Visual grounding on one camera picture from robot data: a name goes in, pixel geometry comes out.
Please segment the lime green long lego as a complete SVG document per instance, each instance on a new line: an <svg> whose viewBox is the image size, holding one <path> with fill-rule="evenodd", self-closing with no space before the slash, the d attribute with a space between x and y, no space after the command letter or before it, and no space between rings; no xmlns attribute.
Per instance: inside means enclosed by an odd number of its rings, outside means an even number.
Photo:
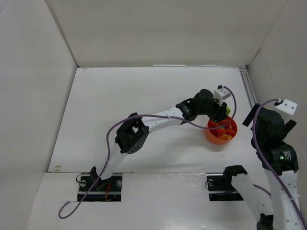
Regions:
<svg viewBox="0 0 307 230"><path fill-rule="evenodd" d="M231 109L229 107L226 107L226 115L227 116L229 116L230 112L231 112Z"/></svg>

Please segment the yellow curved lego piece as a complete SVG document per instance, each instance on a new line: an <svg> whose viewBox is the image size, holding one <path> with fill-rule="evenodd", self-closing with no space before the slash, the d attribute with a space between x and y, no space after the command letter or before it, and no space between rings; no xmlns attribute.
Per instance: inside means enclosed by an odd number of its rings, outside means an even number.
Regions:
<svg viewBox="0 0 307 230"><path fill-rule="evenodd" d="M219 138L223 141L230 141L233 139L233 136L228 135L228 134L222 134Z"/></svg>

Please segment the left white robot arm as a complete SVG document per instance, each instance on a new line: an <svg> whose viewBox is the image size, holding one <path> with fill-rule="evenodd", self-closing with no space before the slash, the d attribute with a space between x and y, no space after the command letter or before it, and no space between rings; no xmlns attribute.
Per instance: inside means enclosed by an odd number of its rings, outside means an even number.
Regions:
<svg viewBox="0 0 307 230"><path fill-rule="evenodd" d="M230 111L225 99L230 96L230 90L223 86L219 86L214 92L202 89L193 98L163 112L155 115L133 113L117 122L113 125L117 129L114 144L107 143L106 161L94 166L89 172L94 186L103 187L123 159L138 152L151 133L170 126L191 124L199 115L206 115L215 122L226 120Z"/></svg>

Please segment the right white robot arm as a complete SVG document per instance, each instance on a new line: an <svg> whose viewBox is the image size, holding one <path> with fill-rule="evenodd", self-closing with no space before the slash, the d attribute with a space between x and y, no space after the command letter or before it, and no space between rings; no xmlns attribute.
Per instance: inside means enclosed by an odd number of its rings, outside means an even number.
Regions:
<svg viewBox="0 0 307 230"><path fill-rule="evenodd" d="M307 222L299 207L297 192L298 158L294 148L284 142L295 127L297 104L270 99L255 104L243 125L252 125L251 144L256 149L271 189L271 205L255 191L247 171L241 165L228 166L223 172L227 187L233 187L251 210L258 230L305 230Z"/></svg>

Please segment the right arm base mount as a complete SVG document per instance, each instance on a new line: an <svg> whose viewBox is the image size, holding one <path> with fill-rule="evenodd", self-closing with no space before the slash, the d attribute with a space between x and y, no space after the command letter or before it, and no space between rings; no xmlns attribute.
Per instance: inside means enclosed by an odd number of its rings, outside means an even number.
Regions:
<svg viewBox="0 0 307 230"><path fill-rule="evenodd" d="M205 188L210 201L243 201L242 196L231 185L227 185L222 172L206 173Z"/></svg>

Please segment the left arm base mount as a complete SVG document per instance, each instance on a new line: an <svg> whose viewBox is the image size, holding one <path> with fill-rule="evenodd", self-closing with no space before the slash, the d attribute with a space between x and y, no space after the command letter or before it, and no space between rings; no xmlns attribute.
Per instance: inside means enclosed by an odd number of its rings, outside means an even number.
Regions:
<svg viewBox="0 0 307 230"><path fill-rule="evenodd" d="M77 201L81 201L88 189L92 186L93 181L91 174L81 173L77 175L76 182L79 184ZM84 202L120 202L122 191L123 174L114 173L110 178L101 180L91 189L89 194L83 200Z"/></svg>

